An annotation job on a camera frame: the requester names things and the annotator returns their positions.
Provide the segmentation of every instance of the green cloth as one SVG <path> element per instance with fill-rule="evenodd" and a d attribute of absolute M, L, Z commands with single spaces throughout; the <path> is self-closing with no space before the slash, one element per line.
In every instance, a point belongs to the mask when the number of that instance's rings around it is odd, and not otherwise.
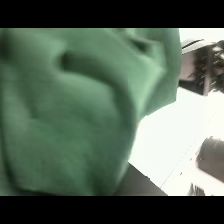
<path fill-rule="evenodd" d="M 174 28 L 1 29 L 0 195 L 112 195 L 180 62 Z"/>

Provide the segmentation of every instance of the green shirt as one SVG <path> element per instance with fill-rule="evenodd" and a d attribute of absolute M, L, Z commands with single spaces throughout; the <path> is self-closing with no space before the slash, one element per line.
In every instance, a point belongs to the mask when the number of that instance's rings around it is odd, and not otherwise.
<path fill-rule="evenodd" d="M 180 56 L 174 28 L 0 29 L 0 195 L 112 195 Z"/>

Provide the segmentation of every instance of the green fabric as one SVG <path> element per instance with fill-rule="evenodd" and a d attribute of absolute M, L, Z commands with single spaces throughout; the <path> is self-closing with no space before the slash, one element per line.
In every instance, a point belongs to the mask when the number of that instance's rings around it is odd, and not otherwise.
<path fill-rule="evenodd" d="M 0 195 L 112 195 L 180 54 L 173 28 L 1 29 Z"/>

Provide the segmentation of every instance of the person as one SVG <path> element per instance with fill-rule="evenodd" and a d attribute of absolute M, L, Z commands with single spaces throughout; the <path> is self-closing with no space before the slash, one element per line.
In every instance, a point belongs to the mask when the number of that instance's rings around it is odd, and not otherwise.
<path fill-rule="evenodd" d="M 0 195 L 113 195 L 180 64 L 177 28 L 1 28 Z"/>

